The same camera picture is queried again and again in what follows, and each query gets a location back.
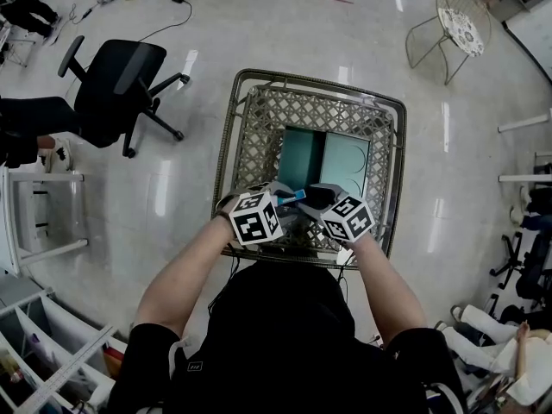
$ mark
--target chair armrest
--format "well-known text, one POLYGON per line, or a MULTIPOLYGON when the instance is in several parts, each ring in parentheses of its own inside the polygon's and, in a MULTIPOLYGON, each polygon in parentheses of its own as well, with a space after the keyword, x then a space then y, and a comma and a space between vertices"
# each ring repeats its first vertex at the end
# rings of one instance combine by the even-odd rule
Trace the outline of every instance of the chair armrest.
POLYGON ((60 69, 58 69, 58 76, 65 77, 67 69, 71 67, 72 61, 75 60, 75 54, 84 40, 85 37, 83 35, 79 35, 72 41, 71 46, 67 49, 66 56, 63 57, 63 61, 61 61, 60 69))
POLYGON ((124 95, 140 76, 141 70, 146 63, 149 55, 149 45, 140 43, 135 52, 130 57, 127 66, 122 71, 119 81, 115 85, 113 92, 116 95, 124 95))

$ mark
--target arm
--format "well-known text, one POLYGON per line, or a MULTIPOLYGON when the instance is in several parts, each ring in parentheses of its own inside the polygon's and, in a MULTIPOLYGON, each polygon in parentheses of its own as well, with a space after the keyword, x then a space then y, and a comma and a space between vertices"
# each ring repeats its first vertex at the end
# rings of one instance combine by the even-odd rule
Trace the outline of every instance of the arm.
POLYGON ((372 236, 366 233, 351 248, 384 344, 389 345, 401 331, 425 328, 422 306, 372 236))
POLYGON ((538 337, 539 339, 543 339, 544 341, 547 341, 550 336, 550 332, 547 329, 532 329, 529 332, 529 337, 538 337))
POLYGON ((232 226, 223 217, 207 223, 146 289, 135 325, 157 323, 181 337, 211 268, 233 237, 232 226))
POLYGON ((525 339, 517 343, 516 380, 525 374, 525 339))
POLYGON ((523 322, 517 330, 517 359, 516 359, 516 380, 520 380, 525 374, 525 344, 529 336, 529 325, 523 322))

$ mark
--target black office chair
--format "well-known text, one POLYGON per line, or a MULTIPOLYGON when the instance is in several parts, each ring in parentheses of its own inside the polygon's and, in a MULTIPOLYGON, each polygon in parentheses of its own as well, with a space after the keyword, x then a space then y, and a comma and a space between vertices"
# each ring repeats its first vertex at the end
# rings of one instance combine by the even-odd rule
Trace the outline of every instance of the black office chair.
POLYGON ((522 261, 520 261, 518 259, 519 257, 519 247, 521 245, 521 239, 522 239, 522 235, 520 232, 516 232, 514 234, 514 237, 511 238, 511 241, 510 241, 510 238, 506 235, 502 235, 502 241, 504 241, 506 243, 506 249, 508 250, 508 261, 506 262, 506 264, 500 268, 499 270, 495 270, 494 268, 489 272, 489 274, 491 276, 493 276, 494 278, 496 278, 497 276, 499 276, 500 274, 502 274, 503 272, 505 272, 506 270, 508 271, 508 273, 506 274, 506 279, 504 282, 501 282, 499 284, 499 289, 500 290, 504 290, 506 288, 506 286, 508 285, 508 282, 510 281, 510 277, 511 277, 511 274, 514 272, 514 270, 518 270, 520 271, 521 270, 521 266, 523 265, 522 264, 522 261), (513 243, 514 243, 514 240, 515 238, 517 238, 517 245, 516 245, 516 250, 513 249, 513 243))
POLYGON ((76 113, 87 116, 88 126, 81 136, 105 147, 106 142, 116 142, 125 134, 122 156, 133 158, 136 151, 130 147, 130 140, 136 119, 143 113, 171 132, 176 141, 182 141, 182 132, 155 115, 160 105, 155 96, 177 80, 186 85, 190 77, 177 73, 149 88, 166 57, 166 50, 137 41, 108 40, 85 71, 75 59, 84 39, 80 35, 74 40, 58 70, 58 75, 65 77, 67 69, 71 69, 81 81, 74 104, 76 113), (94 133, 91 132, 91 117, 96 118, 99 128, 94 133))
POLYGON ((531 310, 539 304, 546 304, 550 298, 552 274, 550 270, 544 270, 544 263, 550 249, 551 236, 541 232, 535 237, 531 251, 525 254, 524 269, 516 283, 517 295, 533 301, 531 310))

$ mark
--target shoe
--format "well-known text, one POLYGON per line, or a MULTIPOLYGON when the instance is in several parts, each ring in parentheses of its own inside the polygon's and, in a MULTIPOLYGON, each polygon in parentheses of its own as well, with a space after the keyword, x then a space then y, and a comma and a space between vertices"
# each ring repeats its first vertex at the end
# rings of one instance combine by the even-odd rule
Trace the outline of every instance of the shoe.
POLYGON ((53 152, 60 158, 60 161, 63 162, 66 170, 72 170, 71 145, 68 140, 56 138, 53 152))
POLYGON ((52 170, 52 154, 53 152, 51 149, 38 149, 38 159, 41 162, 39 167, 41 168, 41 172, 50 173, 50 171, 52 170))
POLYGON ((462 318, 462 312, 463 312, 463 309, 458 306, 458 305, 454 305, 451 309, 450 309, 450 314, 452 315, 453 319, 457 322, 457 323, 460 323, 462 322, 461 318, 462 318))
POLYGON ((57 29, 62 20, 63 20, 63 16, 60 16, 59 14, 57 14, 54 22, 50 23, 50 26, 52 27, 52 29, 54 30, 57 29))
POLYGON ((48 41, 52 38, 52 34, 53 34, 53 28, 50 26, 50 32, 48 33, 48 35, 44 35, 42 37, 42 45, 45 45, 46 43, 48 43, 48 41))
POLYGON ((527 210, 527 206, 531 202, 531 196, 529 194, 529 189, 527 185, 522 185, 519 187, 519 203, 521 205, 521 210, 527 210))
POLYGON ((61 20, 63 20, 63 16, 57 16, 57 18, 55 19, 55 22, 50 24, 50 28, 51 28, 50 29, 50 34, 44 36, 44 40, 42 41, 43 45, 48 43, 48 41, 51 40, 52 38, 57 37, 58 31, 60 30, 60 26, 61 26, 61 20))
POLYGON ((524 221, 524 213, 515 205, 510 208, 510 221, 516 227, 521 227, 521 223, 524 221))
POLYGON ((448 325, 447 325, 445 322, 439 321, 439 322, 437 322, 437 325, 435 326, 435 329, 436 329, 437 331, 443 331, 443 330, 446 329, 447 327, 448 327, 448 325))

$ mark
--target wire basket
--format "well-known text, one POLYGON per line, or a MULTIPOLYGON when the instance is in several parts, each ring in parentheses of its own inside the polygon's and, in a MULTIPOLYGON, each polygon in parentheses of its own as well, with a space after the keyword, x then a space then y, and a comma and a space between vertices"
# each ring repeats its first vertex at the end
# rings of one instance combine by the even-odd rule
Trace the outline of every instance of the wire basket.
MULTIPOLYGON (((402 184, 405 123, 404 105, 389 97, 314 78, 241 71, 235 78, 224 125, 213 215, 223 190, 278 177, 286 126, 361 136, 371 142, 365 199, 376 222, 373 235, 389 255, 402 184), (231 153, 232 167, 228 164, 231 153)), ((276 241, 236 246, 236 252, 249 259, 302 261, 325 267, 340 267, 336 262, 340 249, 322 234, 317 224, 306 218, 299 219, 276 241)))

